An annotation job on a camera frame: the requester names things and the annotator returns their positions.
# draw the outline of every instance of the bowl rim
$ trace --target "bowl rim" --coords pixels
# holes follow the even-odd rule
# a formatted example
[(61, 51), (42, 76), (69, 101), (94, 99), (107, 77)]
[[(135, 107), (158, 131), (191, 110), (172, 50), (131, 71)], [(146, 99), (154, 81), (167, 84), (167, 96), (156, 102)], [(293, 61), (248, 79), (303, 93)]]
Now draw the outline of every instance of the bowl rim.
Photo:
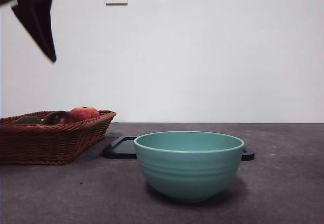
[[(239, 146), (236, 147), (232, 147), (232, 148), (227, 148), (227, 149), (222, 149), (222, 150), (208, 150), (208, 151), (174, 151), (174, 150), (165, 150), (165, 149), (157, 149), (157, 148), (153, 148), (153, 147), (148, 147), (148, 146), (144, 146), (141, 145), (137, 142), (138, 139), (149, 136), (149, 135), (154, 135), (154, 134), (162, 134), (162, 133), (174, 133), (174, 132), (185, 132), (185, 133), (207, 133), (207, 134), (217, 134), (217, 135), (224, 135), (230, 138), (234, 138), (237, 139), (241, 142), (241, 144)], [(158, 151), (158, 152), (170, 152), (170, 153), (215, 153), (215, 152), (227, 152), (227, 151), (232, 151), (232, 150), (236, 150), (239, 149), (241, 147), (243, 147), (245, 145), (244, 141), (238, 137), (232, 136), (232, 135), (228, 135), (228, 134), (222, 134), (222, 133), (216, 133), (216, 132), (209, 132), (209, 131), (186, 131), (186, 130), (175, 130), (175, 131), (161, 131), (161, 132), (154, 132), (154, 133), (148, 133), (148, 134), (143, 134), (140, 135), (138, 137), (136, 137), (134, 139), (134, 144), (140, 148), (144, 148), (147, 150), (151, 150), (151, 151)]]

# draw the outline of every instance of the white wall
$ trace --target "white wall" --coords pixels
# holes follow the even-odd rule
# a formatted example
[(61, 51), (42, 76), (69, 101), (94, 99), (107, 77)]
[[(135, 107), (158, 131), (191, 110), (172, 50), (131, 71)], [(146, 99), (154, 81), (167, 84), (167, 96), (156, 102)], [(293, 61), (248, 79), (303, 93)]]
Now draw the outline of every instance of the white wall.
[(54, 0), (57, 62), (2, 12), (1, 113), (324, 122), (324, 0)]

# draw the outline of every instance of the basket rim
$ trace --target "basket rim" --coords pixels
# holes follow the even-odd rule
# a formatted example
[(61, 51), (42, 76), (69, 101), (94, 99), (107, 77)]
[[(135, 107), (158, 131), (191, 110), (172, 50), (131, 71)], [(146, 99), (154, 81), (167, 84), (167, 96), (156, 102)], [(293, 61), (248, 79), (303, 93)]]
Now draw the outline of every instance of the basket rim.
[(42, 113), (51, 113), (53, 111), (36, 111), (33, 113), (28, 113), (28, 114), (23, 114), (19, 116), (13, 116), (13, 117), (7, 117), (7, 118), (1, 118), (0, 119), (0, 129), (5, 130), (5, 131), (17, 131), (22, 130), (22, 131), (35, 131), (35, 130), (42, 130), (42, 131), (70, 131), (70, 130), (79, 130), (79, 129), (84, 129), (84, 128), (89, 128), (92, 127), (93, 125), (96, 125), (98, 123), (107, 121), (107, 120), (112, 120), (113, 117), (116, 116), (116, 113), (113, 111), (109, 110), (99, 110), (98, 112), (101, 113), (102, 115), (87, 119), (87, 120), (82, 120), (82, 121), (77, 121), (73, 123), (68, 123), (68, 124), (55, 124), (55, 125), (50, 125), (50, 124), (6, 124), (2, 123), (3, 121), (8, 121), (12, 118), (19, 118), (23, 116), (33, 116), (34, 114), (42, 114)]

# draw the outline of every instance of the black tray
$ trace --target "black tray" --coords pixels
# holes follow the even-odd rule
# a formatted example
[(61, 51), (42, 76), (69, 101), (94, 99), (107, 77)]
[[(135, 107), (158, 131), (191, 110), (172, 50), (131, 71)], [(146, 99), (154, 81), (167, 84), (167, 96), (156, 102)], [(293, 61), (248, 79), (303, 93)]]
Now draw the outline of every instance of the black tray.
[[(136, 136), (119, 137), (111, 145), (103, 149), (102, 156), (106, 158), (137, 159), (134, 146), (135, 138)], [(244, 146), (242, 161), (253, 160), (254, 154), (251, 148)]]

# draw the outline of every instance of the table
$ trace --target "table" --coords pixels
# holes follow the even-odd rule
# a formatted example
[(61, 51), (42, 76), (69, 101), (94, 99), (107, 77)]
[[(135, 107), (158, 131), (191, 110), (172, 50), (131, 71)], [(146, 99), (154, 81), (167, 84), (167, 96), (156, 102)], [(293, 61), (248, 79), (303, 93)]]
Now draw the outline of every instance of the table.
[[(137, 160), (101, 156), (121, 135), (169, 130), (234, 135), (256, 157), (220, 194), (183, 204), (150, 187)], [(1, 223), (324, 223), (324, 124), (112, 123), (106, 137), (67, 165), (1, 165)]]

